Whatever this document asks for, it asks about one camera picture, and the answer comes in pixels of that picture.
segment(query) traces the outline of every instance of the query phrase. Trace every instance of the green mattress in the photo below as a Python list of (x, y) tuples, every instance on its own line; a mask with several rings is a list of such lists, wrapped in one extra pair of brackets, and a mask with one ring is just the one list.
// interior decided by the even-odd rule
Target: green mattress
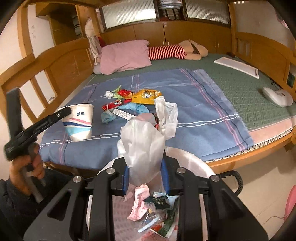
[(289, 107), (279, 107), (264, 98), (261, 91), (262, 87), (277, 90), (277, 87), (272, 84), (273, 82), (269, 77), (259, 72), (259, 79), (256, 79), (235, 69), (215, 64), (214, 60), (222, 56), (230, 58), (227, 55), (209, 54), (207, 57), (198, 61), (175, 58), (155, 60), (151, 61), (151, 66), (142, 69), (117, 72), (111, 75), (95, 75), (88, 85), (144, 72), (178, 68), (191, 70), (204, 69), (233, 104), (248, 130), (267, 126), (296, 115), (295, 103)]

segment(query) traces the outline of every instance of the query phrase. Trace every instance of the stuffed doll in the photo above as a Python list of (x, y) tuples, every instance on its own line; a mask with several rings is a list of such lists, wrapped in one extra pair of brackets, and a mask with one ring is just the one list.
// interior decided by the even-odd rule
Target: stuffed doll
[(208, 50), (192, 40), (185, 40), (177, 45), (149, 47), (150, 60), (178, 58), (188, 60), (200, 60), (209, 54)]

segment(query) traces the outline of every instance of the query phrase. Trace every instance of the black sleeve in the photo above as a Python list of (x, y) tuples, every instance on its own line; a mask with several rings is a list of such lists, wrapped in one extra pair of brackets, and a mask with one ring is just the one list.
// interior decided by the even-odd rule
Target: black sleeve
[(10, 225), (23, 237), (38, 214), (70, 179), (70, 176), (45, 169), (46, 186), (44, 188), (47, 196), (41, 203), (37, 203), (32, 195), (26, 196), (21, 193), (10, 179), (0, 180), (0, 209)]

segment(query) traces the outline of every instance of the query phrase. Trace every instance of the paper cup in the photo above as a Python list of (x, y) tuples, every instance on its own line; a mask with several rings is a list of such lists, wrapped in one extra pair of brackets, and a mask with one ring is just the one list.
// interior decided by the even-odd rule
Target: paper cup
[(76, 104), (69, 107), (72, 113), (62, 119), (67, 134), (73, 142), (90, 139), (94, 106), (92, 104)]

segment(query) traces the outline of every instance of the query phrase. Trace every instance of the blue bed sheet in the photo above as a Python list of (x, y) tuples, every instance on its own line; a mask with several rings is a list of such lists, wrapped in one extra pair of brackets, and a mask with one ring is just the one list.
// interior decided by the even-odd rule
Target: blue bed sheet
[(84, 87), (67, 105), (94, 105), (91, 139), (72, 142), (59, 121), (43, 136), (42, 159), (86, 169), (101, 169), (114, 159), (118, 155), (120, 128), (127, 121), (116, 117), (114, 121), (103, 124), (101, 113), (102, 106), (110, 102), (104, 96), (105, 91), (114, 90), (119, 85), (133, 92), (144, 88), (160, 90), (166, 101), (177, 103), (179, 124), (176, 136), (167, 140), (167, 146), (183, 149), (208, 161), (253, 145), (239, 114), (204, 70), (173, 69), (111, 79)]

